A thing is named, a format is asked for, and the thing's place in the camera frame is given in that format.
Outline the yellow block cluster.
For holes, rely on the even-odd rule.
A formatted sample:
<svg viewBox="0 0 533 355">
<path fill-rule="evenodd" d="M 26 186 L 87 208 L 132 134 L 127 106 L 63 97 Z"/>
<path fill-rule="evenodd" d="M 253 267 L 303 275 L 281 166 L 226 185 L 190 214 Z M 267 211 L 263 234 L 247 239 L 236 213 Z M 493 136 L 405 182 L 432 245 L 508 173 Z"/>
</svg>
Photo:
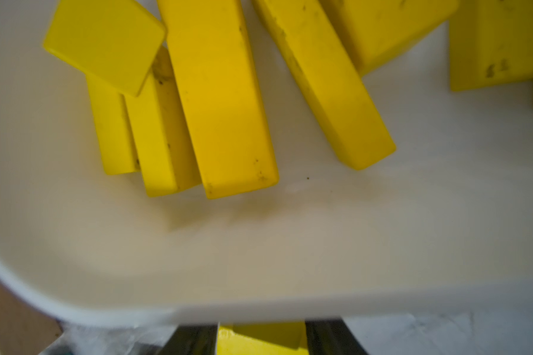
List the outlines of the yellow block cluster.
<svg viewBox="0 0 533 355">
<path fill-rule="evenodd" d="M 306 325 L 301 322 L 222 324 L 217 333 L 218 355 L 309 354 Z"/>
</svg>

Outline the white plastic bin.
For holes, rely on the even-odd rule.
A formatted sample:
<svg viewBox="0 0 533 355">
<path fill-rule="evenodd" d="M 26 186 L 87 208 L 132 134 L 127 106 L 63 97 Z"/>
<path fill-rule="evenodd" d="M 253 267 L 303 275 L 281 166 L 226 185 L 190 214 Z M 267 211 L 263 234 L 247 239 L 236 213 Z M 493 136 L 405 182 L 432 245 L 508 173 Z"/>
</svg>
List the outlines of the white plastic bin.
<svg viewBox="0 0 533 355">
<path fill-rule="evenodd" d="M 447 29 L 364 79 L 397 146 L 341 164 L 252 4 L 280 172 L 217 200 L 106 175 L 84 76 L 47 53 L 55 1 L 0 1 L 0 281 L 84 325 L 533 307 L 533 85 L 454 93 Z"/>
</svg>

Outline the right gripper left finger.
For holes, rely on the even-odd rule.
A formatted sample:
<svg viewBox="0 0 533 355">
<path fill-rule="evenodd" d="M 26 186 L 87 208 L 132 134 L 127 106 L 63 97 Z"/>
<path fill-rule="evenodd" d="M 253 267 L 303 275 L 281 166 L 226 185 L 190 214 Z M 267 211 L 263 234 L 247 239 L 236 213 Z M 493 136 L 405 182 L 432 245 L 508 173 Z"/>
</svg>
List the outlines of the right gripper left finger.
<svg viewBox="0 0 533 355">
<path fill-rule="evenodd" d="M 217 325 L 179 326 L 156 355 L 215 355 Z"/>
</svg>

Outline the yellow slanted block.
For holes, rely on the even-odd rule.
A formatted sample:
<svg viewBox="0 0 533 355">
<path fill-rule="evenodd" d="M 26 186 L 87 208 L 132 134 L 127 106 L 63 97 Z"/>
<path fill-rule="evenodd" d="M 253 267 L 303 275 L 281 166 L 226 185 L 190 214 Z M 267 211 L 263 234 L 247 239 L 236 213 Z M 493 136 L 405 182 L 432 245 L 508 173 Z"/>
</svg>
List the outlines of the yellow slanted block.
<svg viewBox="0 0 533 355">
<path fill-rule="evenodd" d="M 274 186 L 278 167 L 240 1 L 158 1 L 206 195 Z"/>
</svg>

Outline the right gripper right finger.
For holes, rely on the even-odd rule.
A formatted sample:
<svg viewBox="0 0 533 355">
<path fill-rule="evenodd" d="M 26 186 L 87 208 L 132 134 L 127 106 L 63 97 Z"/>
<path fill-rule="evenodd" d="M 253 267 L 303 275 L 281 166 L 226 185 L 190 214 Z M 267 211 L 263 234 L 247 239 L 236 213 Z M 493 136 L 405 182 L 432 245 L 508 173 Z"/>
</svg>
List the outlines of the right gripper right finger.
<svg viewBox="0 0 533 355">
<path fill-rule="evenodd" d="M 342 319 L 306 321 L 308 351 L 312 355 L 368 355 Z"/>
</svg>

